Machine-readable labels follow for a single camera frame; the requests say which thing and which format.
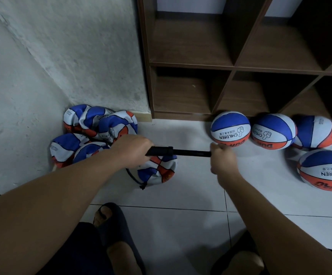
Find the bare foot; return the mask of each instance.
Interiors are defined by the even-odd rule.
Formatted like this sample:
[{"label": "bare foot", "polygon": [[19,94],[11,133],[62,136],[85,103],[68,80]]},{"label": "bare foot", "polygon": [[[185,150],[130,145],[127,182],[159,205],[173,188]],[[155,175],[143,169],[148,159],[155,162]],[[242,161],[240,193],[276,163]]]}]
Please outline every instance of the bare foot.
[{"label": "bare foot", "polygon": [[238,252],[222,275],[259,275],[264,270],[263,260],[249,251]]},{"label": "bare foot", "polygon": [[[95,219],[93,220],[93,225],[96,228],[106,222],[113,215],[111,209],[107,206],[101,207],[101,212],[106,216],[106,219],[96,211]],[[115,242],[107,248],[106,253],[109,256],[116,275],[142,275],[141,269],[134,257],[134,253],[127,243],[123,241]]]}]

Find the gray wall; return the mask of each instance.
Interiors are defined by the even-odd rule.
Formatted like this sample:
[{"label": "gray wall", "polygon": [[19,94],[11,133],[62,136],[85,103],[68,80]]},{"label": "gray wall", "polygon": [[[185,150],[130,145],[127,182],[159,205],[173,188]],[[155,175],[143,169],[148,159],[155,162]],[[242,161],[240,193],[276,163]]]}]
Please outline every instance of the gray wall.
[{"label": "gray wall", "polygon": [[74,104],[149,112],[134,0],[0,0],[0,18]]},{"label": "gray wall", "polygon": [[68,98],[0,21],[0,194],[51,169]]},{"label": "gray wall", "polygon": [[[291,17],[302,0],[273,0],[265,16]],[[159,11],[217,13],[226,0],[157,0]]]}]

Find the white tile floor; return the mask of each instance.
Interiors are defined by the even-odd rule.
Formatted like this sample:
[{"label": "white tile floor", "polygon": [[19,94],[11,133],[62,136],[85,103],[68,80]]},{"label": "white tile floor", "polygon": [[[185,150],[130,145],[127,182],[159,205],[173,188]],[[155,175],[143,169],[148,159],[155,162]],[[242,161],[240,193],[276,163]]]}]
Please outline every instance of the white tile floor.
[{"label": "white tile floor", "polygon": [[[139,133],[156,145],[209,150],[210,123],[176,120],[141,122]],[[297,176],[301,153],[268,151],[248,141],[235,148],[244,178],[289,219],[332,249],[332,192]],[[209,171],[208,158],[178,157],[175,176],[141,190],[122,170],[103,187],[82,221],[92,222],[99,205],[122,206],[134,242],[152,274],[208,274],[245,225]]]}]

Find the hand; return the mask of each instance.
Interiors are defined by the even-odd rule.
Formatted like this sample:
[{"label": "hand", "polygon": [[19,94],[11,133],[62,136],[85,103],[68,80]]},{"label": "hand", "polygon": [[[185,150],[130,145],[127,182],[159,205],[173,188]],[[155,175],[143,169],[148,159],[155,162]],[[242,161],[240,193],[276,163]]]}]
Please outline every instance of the hand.
[{"label": "hand", "polygon": [[224,144],[211,143],[211,172],[215,175],[240,176],[236,154]]},{"label": "hand", "polygon": [[120,168],[134,168],[150,160],[145,154],[152,146],[153,143],[141,135],[126,134],[113,143],[110,151],[119,161]]}]

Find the bare arm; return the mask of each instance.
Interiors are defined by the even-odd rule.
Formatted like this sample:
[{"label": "bare arm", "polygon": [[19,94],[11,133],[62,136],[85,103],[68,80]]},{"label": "bare arm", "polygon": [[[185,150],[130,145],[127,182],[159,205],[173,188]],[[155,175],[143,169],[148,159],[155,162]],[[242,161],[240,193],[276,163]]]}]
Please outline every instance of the bare arm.
[{"label": "bare arm", "polygon": [[122,136],[111,149],[0,196],[0,274],[35,274],[64,244],[102,184],[143,164],[152,146]]},{"label": "bare arm", "polygon": [[332,252],[278,211],[241,176],[231,148],[211,144],[211,171],[227,191],[271,274],[331,274]]}]

